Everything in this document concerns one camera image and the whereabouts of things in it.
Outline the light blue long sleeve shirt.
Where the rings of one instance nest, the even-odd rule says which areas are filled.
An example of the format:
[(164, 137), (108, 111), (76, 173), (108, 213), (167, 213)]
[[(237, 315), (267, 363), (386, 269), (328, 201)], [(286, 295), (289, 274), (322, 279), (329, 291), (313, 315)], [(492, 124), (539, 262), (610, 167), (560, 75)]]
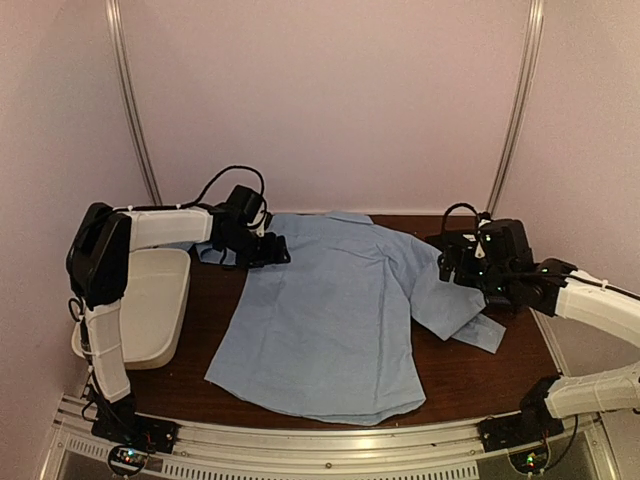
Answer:
[(495, 353), (483, 294), (440, 280), (438, 250), (366, 215), (278, 214), (289, 263), (249, 272), (205, 378), (286, 415), (372, 426), (426, 399), (411, 327)]

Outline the white plastic tub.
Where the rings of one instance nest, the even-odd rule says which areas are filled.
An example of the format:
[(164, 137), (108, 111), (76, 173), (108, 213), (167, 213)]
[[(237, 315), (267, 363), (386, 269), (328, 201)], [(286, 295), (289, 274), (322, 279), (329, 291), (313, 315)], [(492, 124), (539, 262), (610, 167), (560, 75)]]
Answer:
[(173, 358), (189, 293), (191, 258), (177, 248), (137, 250), (88, 283), (90, 307), (121, 301), (119, 326), (125, 368), (160, 368)]

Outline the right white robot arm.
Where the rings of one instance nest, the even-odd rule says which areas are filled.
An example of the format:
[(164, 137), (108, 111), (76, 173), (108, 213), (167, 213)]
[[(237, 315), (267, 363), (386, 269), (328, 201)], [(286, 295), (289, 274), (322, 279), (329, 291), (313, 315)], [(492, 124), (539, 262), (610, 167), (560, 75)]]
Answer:
[[(441, 252), (441, 280), (548, 317), (579, 321), (638, 345), (638, 295), (566, 261), (535, 261), (521, 221), (493, 220), (483, 213), (473, 229), (441, 229), (433, 240)], [(526, 394), (512, 430), (519, 440), (530, 442), (551, 419), (638, 408), (638, 363), (578, 377), (556, 375), (539, 380)]]

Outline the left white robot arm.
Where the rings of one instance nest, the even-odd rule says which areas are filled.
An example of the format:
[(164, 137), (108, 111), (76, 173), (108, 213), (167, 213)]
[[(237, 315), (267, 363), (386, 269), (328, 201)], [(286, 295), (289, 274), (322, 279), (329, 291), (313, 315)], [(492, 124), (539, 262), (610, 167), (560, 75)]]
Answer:
[(94, 385), (103, 399), (115, 403), (131, 393), (120, 331), (131, 253), (208, 243), (222, 253), (234, 253), (236, 267), (243, 270), (287, 264), (291, 256), (284, 236), (266, 229), (270, 218), (264, 196), (242, 185), (215, 206), (194, 200), (121, 208), (96, 202), (88, 207), (70, 246), (66, 270), (83, 309), (81, 331)]

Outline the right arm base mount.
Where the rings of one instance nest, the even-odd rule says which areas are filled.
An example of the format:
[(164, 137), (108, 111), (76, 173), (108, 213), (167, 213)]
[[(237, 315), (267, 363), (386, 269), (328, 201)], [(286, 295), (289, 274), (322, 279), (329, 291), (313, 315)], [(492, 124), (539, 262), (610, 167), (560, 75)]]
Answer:
[(477, 428), (485, 452), (541, 443), (564, 432), (563, 422), (550, 415), (543, 401), (522, 404), (518, 413), (486, 418)]

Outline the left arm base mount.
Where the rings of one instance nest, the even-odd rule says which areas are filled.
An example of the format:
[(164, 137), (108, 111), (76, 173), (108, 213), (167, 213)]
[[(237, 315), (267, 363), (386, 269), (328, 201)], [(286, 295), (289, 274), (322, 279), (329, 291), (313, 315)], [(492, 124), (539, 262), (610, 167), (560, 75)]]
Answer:
[(171, 454), (179, 426), (170, 420), (140, 415), (126, 399), (98, 405), (91, 433), (113, 443), (147, 453)]

